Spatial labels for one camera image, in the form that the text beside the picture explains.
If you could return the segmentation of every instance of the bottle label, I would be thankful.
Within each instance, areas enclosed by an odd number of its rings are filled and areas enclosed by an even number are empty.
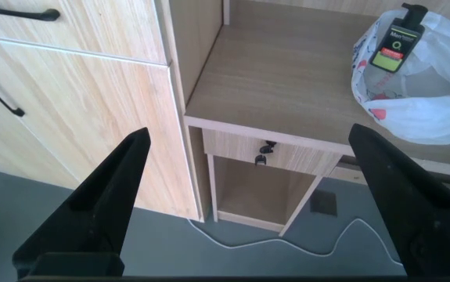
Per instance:
[[[395,72],[401,66],[405,56],[414,47],[418,36],[391,26],[387,31],[371,64],[386,71]]]

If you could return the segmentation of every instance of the wooden panel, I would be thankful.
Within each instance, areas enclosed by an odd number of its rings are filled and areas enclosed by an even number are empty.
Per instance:
[[[284,225],[289,172],[228,159],[219,211]]]
[[[266,145],[263,139],[206,129],[203,130],[203,141],[206,154],[250,163],[254,163],[259,149]],[[328,175],[341,159],[341,154],[285,143],[277,143],[273,151],[266,155],[267,166],[313,175]]]
[[[10,102],[11,92],[0,96]],[[79,182],[35,136],[0,103],[0,172],[66,188],[77,187]]]
[[[152,146],[136,206],[199,219],[167,67],[0,43],[0,85],[79,180],[147,127]]]
[[[218,218],[268,230],[285,232],[322,178],[208,156]]]
[[[240,223],[240,224],[245,224],[248,226],[254,226],[254,227],[262,228],[262,229],[266,229],[266,230],[276,231],[276,232],[280,232],[284,228],[283,224],[267,222],[267,221],[260,220],[260,219],[253,219],[253,218],[250,218],[247,216],[236,215],[236,214],[232,214],[232,213],[229,213],[226,211],[218,211],[218,217],[219,217],[219,219],[236,222],[236,223]]]
[[[0,15],[0,38],[168,62],[153,0],[0,0],[0,9],[41,13],[51,8],[61,14],[53,22]]]
[[[211,182],[212,212],[214,221],[218,221],[218,206],[223,198],[226,180],[226,159],[207,155],[207,163],[209,164],[209,178]]]
[[[330,178],[341,179],[353,183],[367,185],[360,167],[352,164],[338,164],[329,174]]]
[[[301,212],[301,209],[308,202],[308,199],[313,194],[320,181],[322,180],[322,176],[313,176],[311,181],[305,180],[304,183],[311,183],[309,186],[300,185],[300,181],[296,179],[295,183],[290,183],[290,193],[287,202],[287,213],[288,216],[286,225],[280,231],[279,236],[284,236],[286,231],[289,229],[290,225],[293,224],[297,215]]]
[[[178,90],[188,102],[222,23],[221,0],[163,0]]]
[[[335,12],[380,16],[391,9],[400,9],[403,0],[253,0]],[[426,6],[430,11],[450,19],[450,0],[408,0],[408,4]]]
[[[354,123],[426,170],[450,174],[450,145],[408,143],[379,126],[351,93],[353,44],[371,16],[237,2],[186,110],[188,125],[353,155]]]
[[[367,186],[364,174],[357,165],[338,164],[334,170],[329,174],[330,178],[348,181],[352,183],[362,184]],[[443,183],[450,189],[450,183]]]

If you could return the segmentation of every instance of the cabinet door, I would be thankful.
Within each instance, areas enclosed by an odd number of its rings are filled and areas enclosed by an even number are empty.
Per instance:
[[[1,103],[0,172],[68,188],[79,183],[20,122],[20,117]]]
[[[155,5],[153,0],[0,0],[4,10],[59,12],[54,21],[0,15],[0,38],[166,64]]]
[[[79,180],[130,132],[152,139],[136,206],[198,219],[167,67],[0,43],[28,128]]]

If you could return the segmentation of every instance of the black bottle cap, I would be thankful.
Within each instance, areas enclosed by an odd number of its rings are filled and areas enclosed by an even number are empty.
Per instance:
[[[421,23],[428,13],[428,8],[422,5],[410,5],[407,3],[403,3],[402,7],[406,8],[408,11],[401,22],[401,26],[411,31],[417,31],[419,23]]]

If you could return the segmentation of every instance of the desk top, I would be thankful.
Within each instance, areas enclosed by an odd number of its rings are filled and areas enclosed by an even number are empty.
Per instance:
[[[353,155],[354,123],[450,175],[450,145],[408,143],[378,125],[351,93],[353,44],[372,16],[239,2],[187,106],[188,125]]]

